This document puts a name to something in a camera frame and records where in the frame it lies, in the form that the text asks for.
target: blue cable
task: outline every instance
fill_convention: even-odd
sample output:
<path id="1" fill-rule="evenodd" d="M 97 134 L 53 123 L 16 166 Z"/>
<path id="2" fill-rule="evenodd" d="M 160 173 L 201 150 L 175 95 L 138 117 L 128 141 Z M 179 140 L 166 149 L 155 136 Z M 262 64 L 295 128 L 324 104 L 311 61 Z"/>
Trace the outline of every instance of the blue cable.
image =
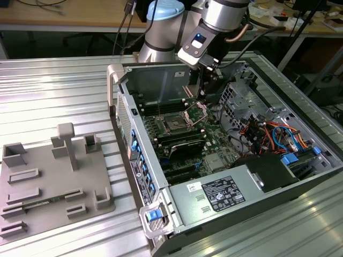
<path id="1" fill-rule="evenodd" d="M 277 142 L 277 140 L 276 140 L 275 131 L 276 131 L 276 129 L 279 128 L 279 127 L 282 127 L 283 129 L 285 129 L 285 130 L 290 134 L 290 136 L 292 137 L 292 140 L 293 140 L 294 144 L 297 146 L 297 148 L 303 149 L 303 148 L 301 147 L 301 145 L 300 145 L 299 143 L 296 142 L 295 137 L 294 137 L 293 133 L 289 130 L 289 128 L 284 127 L 284 126 L 277 126 L 277 127 L 275 127 L 274 130 L 273 130 L 273 140 L 274 140 L 274 142 L 275 142 L 278 146 L 282 147 L 284 150 L 286 150 L 286 153 L 288 153 L 288 149 L 287 149 L 284 145 L 279 144 L 279 142 Z"/>

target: aluminum slotted surface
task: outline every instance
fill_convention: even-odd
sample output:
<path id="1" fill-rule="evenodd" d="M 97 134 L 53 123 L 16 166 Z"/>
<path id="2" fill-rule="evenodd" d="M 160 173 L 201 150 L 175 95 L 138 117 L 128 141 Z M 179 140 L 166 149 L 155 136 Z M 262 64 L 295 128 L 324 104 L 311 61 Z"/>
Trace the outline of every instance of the aluminum slotted surface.
<path id="1" fill-rule="evenodd" d="M 307 101 L 270 63 L 251 58 L 316 124 L 343 148 L 342 129 Z M 0 147 L 50 144 L 56 125 L 73 122 L 80 137 L 96 133 L 106 159 L 116 209 L 86 221 L 0 247 L 0 256 L 150 256 L 116 138 L 107 114 L 106 68 L 128 57 L 0 62 Z M 257 80 L 271 103 L 279 100 Z M 205 238 L 171 256 L 343 256 L 343 174 L 300 198 Z"/>
<path id="2" fill-rule="evenodd" d="M 107 111 L 106 68 L 113 62 L 93 57 L 0 63 L 0 151 L 11 142 L 26 148 L 51 144 L 56 125 L 73 122 L 76 137 L 100 138 L 116 205 L 114 212 L 3 245 L 0 256 L 150 256 Z"/>

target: warning label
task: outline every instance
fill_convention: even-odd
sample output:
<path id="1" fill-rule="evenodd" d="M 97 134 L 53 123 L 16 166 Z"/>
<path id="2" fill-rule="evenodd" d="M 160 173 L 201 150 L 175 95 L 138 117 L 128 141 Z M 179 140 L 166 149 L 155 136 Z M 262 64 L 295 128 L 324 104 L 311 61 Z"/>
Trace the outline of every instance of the warning label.
<path id="1" fill-rule="evenodd" d="M 202 185 L 213 210 L 219 212 L 245 202 L 245 198 L 231 176 Z"/>

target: gray fixture plate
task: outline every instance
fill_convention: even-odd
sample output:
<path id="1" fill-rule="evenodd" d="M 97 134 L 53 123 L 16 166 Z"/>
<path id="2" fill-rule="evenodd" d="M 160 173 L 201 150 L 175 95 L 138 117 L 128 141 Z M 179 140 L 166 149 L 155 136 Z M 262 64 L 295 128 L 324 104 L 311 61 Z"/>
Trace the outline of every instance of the gray fixture plate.
<path id="1" fill-rule="evenodd" d="M 6 237 L 5 239 L 0 238 L 0 245 L 59 228 L 60 226 L 86 220 L 115 209 L 112 199 L 111 204 L 108 207 L 99 210 L 95 208 L 93 201 L 94 190 L 96 190 L 97 196 L 100 195 L 101 199 L 106 197 L 105 188 L 107 188 L 109 194 L 112 195 L 103 152 L 100 150 L 98 152 L 86 154 L 83 140 L 75 140 L 72 144 L 79 166 L 79 169 L 76 171 L 72 171 L 68 156 L 54 159 L 51 152 L 51 149 L 53 148 L 52 145 L 26 149 L 27 153 L 22 154 L 26 165 L 8 168 L 7 165 L 2 162 L 0 176 L 0 208 L 7 206 L 6 200 L 8 194 L 31 191 L 35 188 L 40 189 L 40 196 L 23 201 L 23 203 L 51 198 L 79 188 L 84 191 L 85 196 L 68 202 L 63 199 L 58 202 L 34 207 L 27 210 L 26 214 L 9 217 L 7 219 L 0 217 L 0 227 L 18 221 L 23 221 L 27 224 L 26 233 L 23 232 L 11 237 Z M 10 174 L 35 168 L 38 168 L 39 170 L 39 177 L 13 184 L 8 183 Z M 76 215 L 69 219 L 67 217 L 66 208 L 81 205 L 83 203 L 85 204 L 87 213 Z"/>

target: table leg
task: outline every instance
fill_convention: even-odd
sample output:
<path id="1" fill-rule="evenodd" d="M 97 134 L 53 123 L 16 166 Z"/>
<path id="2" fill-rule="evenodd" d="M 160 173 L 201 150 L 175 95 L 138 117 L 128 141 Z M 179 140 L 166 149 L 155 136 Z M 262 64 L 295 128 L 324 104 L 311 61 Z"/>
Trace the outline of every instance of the table leg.
<path id="1" fill-rule="evenodd" d="M 303 91 L 305 95 L 310 95 L 311 92 L 316 88 L 317 84 L 328 74 L 331 69 L 343 58 L 343 47 L 331 58 L 331 60 L 325 65 L 325 67 L 318 73 L 317 77 L 308 85 Z"/>
<path id="2" fill-rule="evenodd" d="M 6 60 L 6 59 L 8 59 L 8 56 L 7 56 L 4 44 L 2 42 L 2 39 L 0 37 L 0 60 Z"/>
<path id="3" fill-rule="evenodd" d="M 293 57 L 293 55 L 295 54 L 295 52 L 298 50 L 298 48 L 300 47 L 300 45 L 302 44 L 302 42 L 304 41 L 305 36 L 301 35 L 299 36 L 294 44 L 292 45 L 292 47 L 289 49 L 289 51 L 285 54 L 285 56 L 283 57 L 282 61 L 280 62 L 279 66 L 278 66 L 278 70 L 283 71 L 284 68 L 286 67 L 287 63 L 290 61 L 290 59 Z"/>

